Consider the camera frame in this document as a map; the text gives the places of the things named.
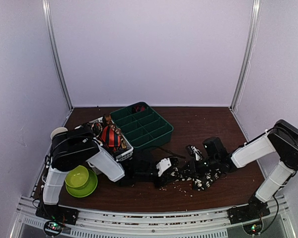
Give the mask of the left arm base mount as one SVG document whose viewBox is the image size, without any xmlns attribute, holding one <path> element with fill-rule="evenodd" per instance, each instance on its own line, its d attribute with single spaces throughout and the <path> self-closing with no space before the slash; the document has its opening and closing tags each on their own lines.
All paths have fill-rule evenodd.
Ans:
<svg viewBox="0 0 298 238">
<path fill-rule="evenodd" d="M 47 220 L 53 220 L 62 224 L 75 225 L 79 211 L 58 205 L 41 205 L 35 215 Z"/>
</svg>

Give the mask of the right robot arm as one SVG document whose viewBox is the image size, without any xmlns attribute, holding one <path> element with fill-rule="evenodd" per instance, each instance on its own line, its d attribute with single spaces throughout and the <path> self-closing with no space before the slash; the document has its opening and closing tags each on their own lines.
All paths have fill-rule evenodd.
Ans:
<svg viewBox="0 0 298 238">
<path fill-rule="evenodd" d="M 193 159 L 188 177 L 196 191 L 207 190 L 221 175 L 234 173 L 249 164 L 264 159 L 273 159 L 276 163 L 245 207 L 244 213 L 249 219 L 261 214 L 267 202 L 298 171 L 298 128 L 283 119 L 232 152 L 226 150 L 219 137 L 206 139 L 203 147 L 206 156 L 193 145 L 186 147 Z"/>
</svg>

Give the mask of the black white floral tie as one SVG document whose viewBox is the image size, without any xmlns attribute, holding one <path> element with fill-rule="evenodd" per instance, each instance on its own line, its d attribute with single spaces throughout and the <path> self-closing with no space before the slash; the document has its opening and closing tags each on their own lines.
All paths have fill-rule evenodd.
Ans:
<svg viewBox="0 0 298 238">
<path fill-rule="evenodd" d="M 179 171 L 178 169 L 173 170 L 170 173 L 172 181 L 191 181 L 192 189 L 196 191 L 205 191 L 214 184 L 221 176 L 223 172 L 219 169 L 209 170 L 204 174 L 189 174 L 189 170 Z"/>
</svg>

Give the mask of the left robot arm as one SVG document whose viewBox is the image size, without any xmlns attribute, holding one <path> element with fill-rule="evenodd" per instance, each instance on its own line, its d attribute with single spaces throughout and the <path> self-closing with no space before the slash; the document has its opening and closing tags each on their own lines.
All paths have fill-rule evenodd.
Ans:
<svg viewBox="0 0 298 238">
<path fill-rule="evenodd" d="M 70 171 L 88 162 L 98 168 L 112 182 L 131 184 L 123 166 L 96 139 L 89 127 L 68 130 L 58 127 L 51 133 L 51 148 L 45 184 L 43 185 L 40 207 L 50 220 L 61 216 L 59 196 Z"/>
</svg>

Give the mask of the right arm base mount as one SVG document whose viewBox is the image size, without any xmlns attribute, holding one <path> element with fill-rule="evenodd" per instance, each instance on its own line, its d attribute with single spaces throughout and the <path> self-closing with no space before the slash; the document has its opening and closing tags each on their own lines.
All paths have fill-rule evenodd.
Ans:
<svg viewBox="0 0 298 238">
<path fill-rule="evenodd" d="M 256 207 L 255 205 L 244 205 L 232 207 L 227 210 L 228 218 L 231 224 L 244 223 L 251 220 L 260 219 L 261 217 L 271 214 L 268 207 Z"/>
</svg>

